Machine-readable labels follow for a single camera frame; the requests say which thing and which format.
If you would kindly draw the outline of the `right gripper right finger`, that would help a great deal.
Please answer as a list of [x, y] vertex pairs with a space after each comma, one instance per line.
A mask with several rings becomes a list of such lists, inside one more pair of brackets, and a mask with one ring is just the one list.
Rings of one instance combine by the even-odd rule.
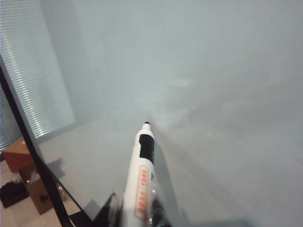
[[149, 206], [150, 227], [170, 227], [171, 223], [167, 218], [166, 211], [158, 197], [152, 199]]

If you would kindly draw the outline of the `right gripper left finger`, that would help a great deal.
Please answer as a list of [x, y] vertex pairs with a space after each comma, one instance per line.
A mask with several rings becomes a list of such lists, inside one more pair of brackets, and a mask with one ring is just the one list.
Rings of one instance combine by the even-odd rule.
[[123, 200], [120, 199], [117, 193], [111, 193], [104, 206], [94, 218], [94, 226], [120, 227], [123, 206]]

